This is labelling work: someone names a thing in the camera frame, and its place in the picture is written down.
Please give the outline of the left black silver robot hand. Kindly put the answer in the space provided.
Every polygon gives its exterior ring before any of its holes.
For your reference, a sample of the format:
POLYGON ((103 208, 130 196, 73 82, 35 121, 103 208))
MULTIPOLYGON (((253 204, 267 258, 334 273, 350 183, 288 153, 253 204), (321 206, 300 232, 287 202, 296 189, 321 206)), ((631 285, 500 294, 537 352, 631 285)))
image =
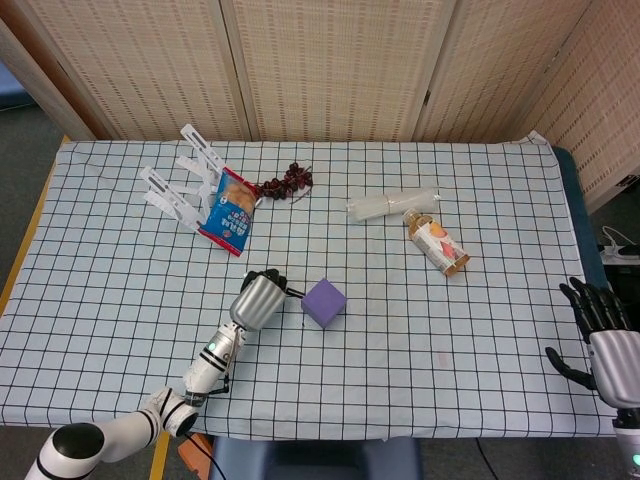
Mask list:
POLYGON ((240 294, 230 307, 232 322, 245 331, 259 331, 279 310, 287 297, 302 299, 304 292, 287 286, 288 280, 277 269, 249 271, 240 294))

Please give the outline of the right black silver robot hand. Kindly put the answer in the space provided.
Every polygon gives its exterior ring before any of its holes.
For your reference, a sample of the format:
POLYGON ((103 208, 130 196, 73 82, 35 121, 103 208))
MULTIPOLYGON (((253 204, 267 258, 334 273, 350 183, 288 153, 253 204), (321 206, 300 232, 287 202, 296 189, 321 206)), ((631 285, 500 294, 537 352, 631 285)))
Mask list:
POLYGON ((564 378, 595 391, 604 403, 618 410, 639 407, 639 331, 619 298, 571 277, 559 285, 569 300, 575 322, 589 354, 591 370, 570 367, 552 347, 545 354, 564 378))

